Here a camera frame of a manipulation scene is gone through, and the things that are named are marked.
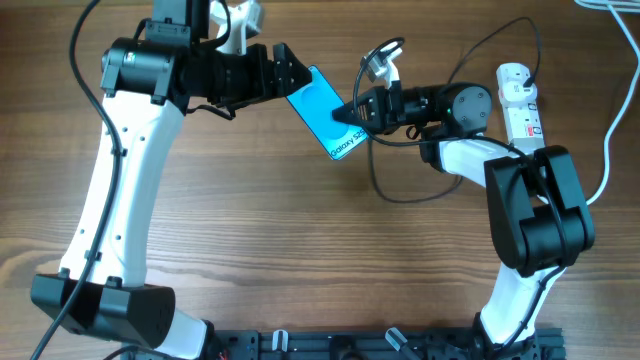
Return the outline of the blue screen Galaxy smartphone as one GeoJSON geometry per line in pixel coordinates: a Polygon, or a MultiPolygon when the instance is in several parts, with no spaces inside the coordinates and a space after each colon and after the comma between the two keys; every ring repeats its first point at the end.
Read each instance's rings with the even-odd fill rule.
{"type": "Polygon", "coordinates": [[[335,121],[332,111],[344,105],[318,67],[309,67],[312,81],[287,97],[291,107],[306,124],[332,160],[341,160],[367,139],[356,125],[335,121]]]}

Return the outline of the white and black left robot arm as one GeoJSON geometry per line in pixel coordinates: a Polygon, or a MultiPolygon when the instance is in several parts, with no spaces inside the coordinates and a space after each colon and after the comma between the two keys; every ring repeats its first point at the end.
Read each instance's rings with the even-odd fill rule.
{"type": "Polygon", "coordinates": [[[54,274],[39,274],[32,302],[54,328],[132,352],[203,359],[215,330],[179,310],[173,289],[150,285],[147,241],[169,150],[193,97],[236,110],[285,97],[310,71],[285,44],[225,53],[216,41],[120,38],[102,60],[103,132],[77,231],[54,274]]]}

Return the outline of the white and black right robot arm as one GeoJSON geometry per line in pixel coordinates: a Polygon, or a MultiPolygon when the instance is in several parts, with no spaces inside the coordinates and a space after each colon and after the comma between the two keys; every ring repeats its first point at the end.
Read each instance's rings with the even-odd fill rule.
{"type": "Polygon", "coordinates": [[[356,94],[331,117],[361,127],[372,141],[414,126],[423,162],[485,188],[501,268],[471,351],[500,359],[531,347],[550,287],[592,247],[595,229],[568,151],[550,146],[526,154],[485,136],[491,110],[491,94],[479,84],[405,89],[394,81],[356,94]]]}

